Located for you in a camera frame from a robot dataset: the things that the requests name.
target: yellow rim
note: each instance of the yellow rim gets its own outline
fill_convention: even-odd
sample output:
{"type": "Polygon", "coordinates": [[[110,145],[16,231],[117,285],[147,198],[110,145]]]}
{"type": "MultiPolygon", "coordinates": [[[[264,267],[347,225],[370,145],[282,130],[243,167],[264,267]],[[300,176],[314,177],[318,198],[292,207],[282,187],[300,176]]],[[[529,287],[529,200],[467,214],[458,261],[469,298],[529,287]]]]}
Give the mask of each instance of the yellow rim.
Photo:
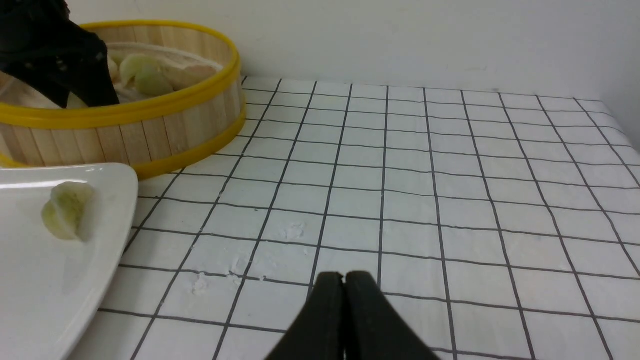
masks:
{"type": "MultiPolygon", "coordinates": [[[[181,154],[170,156],[169,158],[162,160],[151,161],[150,163],[132,165],[131,167],[138,174],[138,179],[144,180],[195,164],[227,146],[236,137],[236,135],[238,135],[240,130],[242,130],[244,126],[244,118],[245,110],[243,107],[240,115],[234,123],[227,128],[227,130],[224,130],[222,134],[216,136],[212,140],[181,154]]],[[[30,167],[29,165],[8,159],[2,154],[0,154],[0,164],[6,167],[30,167]]]]}
{"type": "Polygon", "coordinates": [[[125,20],[86,24],[85,29],[120,26],[173,26],[214,36],[231,49],[231,60],[215,76],[200,84],[153,99],[88,109],[34,109],[0,103],[1,122],[35,129],[89,129],[117,126],[177,113],[201,104],[225,91],[240,76],[240,57],[236,46],[225,35],[204,26],[168,20],[125,20]]]}

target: white plate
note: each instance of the white plate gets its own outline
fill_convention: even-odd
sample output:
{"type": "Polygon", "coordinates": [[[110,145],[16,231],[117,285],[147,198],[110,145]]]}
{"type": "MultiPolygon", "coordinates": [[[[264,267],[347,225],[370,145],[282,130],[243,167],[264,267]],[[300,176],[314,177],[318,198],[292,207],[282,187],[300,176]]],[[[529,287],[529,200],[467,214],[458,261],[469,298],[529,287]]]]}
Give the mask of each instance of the white plate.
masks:
{"type": "Polygon", "coordinates": [[[118,266],[138,196],[121,164],[0,169],[0,357],[62,360],[91,322],[118,266]],[[40,218],[51,188],[95,189],[81,226],[85,241],[54,238],[40,218]]]}

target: steamed dumpling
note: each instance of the steamed dumpling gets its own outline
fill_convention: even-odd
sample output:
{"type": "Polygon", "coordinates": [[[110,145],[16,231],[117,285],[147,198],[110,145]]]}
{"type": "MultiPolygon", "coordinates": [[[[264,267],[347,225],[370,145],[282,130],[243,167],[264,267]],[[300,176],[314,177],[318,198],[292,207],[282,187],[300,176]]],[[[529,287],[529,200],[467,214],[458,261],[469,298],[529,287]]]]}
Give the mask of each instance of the steamed dumpling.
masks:
{"type": "Polygon", "coordinates": [[[87,108],[88,106],[84,103],[84,101],[80,100],[78,96],[74,93],[69,93],[69,98],[67,99],[67,109],[82,109],[87,108]]]}
{"type": "Polygon", "coordinates": [[[216,74],[216,69],[210,66],[188,67],[178,69],[172,66],[163,66],[162,73],[175,91],[186,89],[216,74]]]}
{"type": "Polygon", "coordinates": [[[109,65],[109,76],[111,76],[111,82],[114,82],[114,80],[120,76],[118,64],[110,56],[107,56],[107,64],[109,65]]]}
{"type": "Polygon", "coordinates": [[[149,55],[131,54],[120,64],[120,80],[124,85],[133,80],[143,67],[160,71],[160,63],[149,55]]]}
{"type": "Polygon", "coordinates": [[[136,90],[148,96],[162,96],[173,92],[173,87],[160,70],[144,64],[136,74],[136,90]]]}
{"type": "Polygon", "coordinates": [[[42,208],[42,222],[61,240],[79,240],[78,229],[93,188],[85,183],[62,183],[51,190],[51,200],[42,208]]]}
{"type": "Polygon", "coordinates": [[[120,64],[125,60],[127,55],[121,51],[117,50],[109,50],[108,56],[116,63],[116,65],[120,66],[120,64]]]}

